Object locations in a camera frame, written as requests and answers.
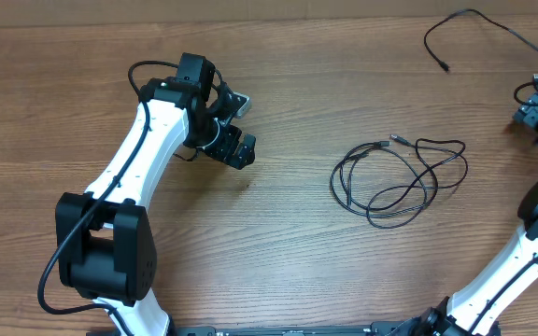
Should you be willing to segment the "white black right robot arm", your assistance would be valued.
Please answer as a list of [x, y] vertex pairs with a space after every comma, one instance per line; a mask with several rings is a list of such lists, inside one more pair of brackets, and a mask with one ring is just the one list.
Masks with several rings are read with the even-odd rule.
[[497, 318], [538, 279], [538, 181], [518, 210], [516, 232], [466, 287], [411, 321], [402, 335], [499, 335]]

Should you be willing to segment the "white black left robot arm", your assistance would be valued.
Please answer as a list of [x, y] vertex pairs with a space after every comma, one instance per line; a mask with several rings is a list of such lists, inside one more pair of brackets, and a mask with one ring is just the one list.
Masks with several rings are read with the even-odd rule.
[[184, 53], [174, 68], [174, 76], [134, 87], [136, 117], [119, 150], [83, 193], [58, 201], [57, 248], [37, 287], [44, 311], [102, 309], [116, 335], [176, 334], [152, 289], [152, 195], [179, 147], [241, 170], [255, 160], [256, 139], [232, 124], [249, 97], [232, 91], [212, 62]]

